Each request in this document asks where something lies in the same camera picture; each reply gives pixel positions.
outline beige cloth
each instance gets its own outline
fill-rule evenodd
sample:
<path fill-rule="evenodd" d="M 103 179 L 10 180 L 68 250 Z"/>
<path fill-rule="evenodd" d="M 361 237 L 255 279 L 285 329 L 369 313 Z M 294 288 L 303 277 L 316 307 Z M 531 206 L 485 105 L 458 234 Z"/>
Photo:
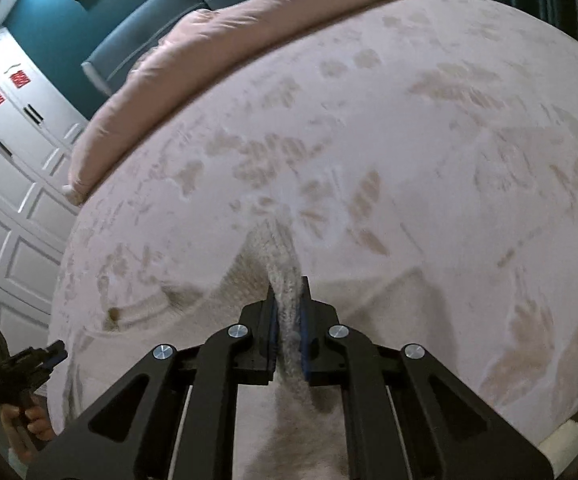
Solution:
<path fill-rule="evenodd" d="M 154 345 L 200 344 L 264 297 L 247 237 L 265 219 L 314 298 L 378 344 L 426 346 L 532 442 L 578 407 L 565 34 L 489 0 L 397 0 L 173 114 L 74 227 L 50 327 L 70 349 L 48 384 L 58 430 Z M 341 478 L 338 405 L 317 399 L 314 430 L 290 399 L 279 380 L 242 389 L 236 479 Z"/>
<path fill-rule="evenodd" d="M 79 137 L 64 194 L 79 205 L 177 107 L 266 48 L 380 0 L 248 0 L 182 18 Z"/>

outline pink blanket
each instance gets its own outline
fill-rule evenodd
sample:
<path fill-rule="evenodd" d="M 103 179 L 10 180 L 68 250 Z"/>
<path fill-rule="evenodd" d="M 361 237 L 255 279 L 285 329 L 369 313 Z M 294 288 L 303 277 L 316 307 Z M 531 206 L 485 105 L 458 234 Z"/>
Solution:
<path fill-rule="evenodd" d="M 157 124 L 216 78 L 271 46 L 381 0 L 248 0 L 192 13 L 96 113 L 74 148 L 64 193 L 79 205 Z"/>

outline cabinet handle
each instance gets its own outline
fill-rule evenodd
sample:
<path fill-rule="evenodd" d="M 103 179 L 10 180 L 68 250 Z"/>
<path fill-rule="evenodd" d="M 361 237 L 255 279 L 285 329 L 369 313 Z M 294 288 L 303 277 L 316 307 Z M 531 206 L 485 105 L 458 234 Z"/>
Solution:
<path fill-rule="evenodd" d="M 34 115 L 35 115 L 36 117 L 38 117 L 38 119 L 40 120 L 40 122 L 44 121 L 42 115 L 40 115 L 32 105 L 27 104 L 27 106 L 29 107 L 29 109 L 30 109 L 32 112 L 34 112 Z"/>
<path fill-rule="evenodd" d="M 3 150 L 5 152 L 5 155 L 7 155 L 8 157 L 12 156 L 12 150 L 7 148 L 1 141 L 0 141 L 0 149 Z"/>
<path fill-rule="evenodd" d="M 23 108 L 23 110 L 25 110 L 25 113 L 27 114 L 27 117 L 29 117 L 29 119 L 34 121 L 37 126 L 40 126 L 40 121 L 36 119 L 36 117 L 33 116 L 29 110 L 27 110 L 27 107 Z"/>

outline person's arm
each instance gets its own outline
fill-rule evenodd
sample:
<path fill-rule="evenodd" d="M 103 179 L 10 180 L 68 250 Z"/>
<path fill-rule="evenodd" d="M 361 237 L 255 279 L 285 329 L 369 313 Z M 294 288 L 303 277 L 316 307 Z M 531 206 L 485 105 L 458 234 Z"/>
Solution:
<path fill-rule="evenodd" d="M 55 438 L 56 434 L 51 427 L 47 412 L 39 406 L 38 398 L 33 397 L 33 400 L 36 406 L 25 411 L 25 415 L 29 419 L 28 430 L 40 440 L 49 441 Z M 13 425 L 13 421 L 19 415 L 20 409 L 16 406 L 4 404 L 0 407 L 0 422 L 2 423 L 2 428 L 7 436 L 7 440 L 20 462 L 29 465 L 29 462 L 31 462 L 33 458 L 34 451 L 26 447 L 24 441 L 18 434 L 16 427 Z"/>

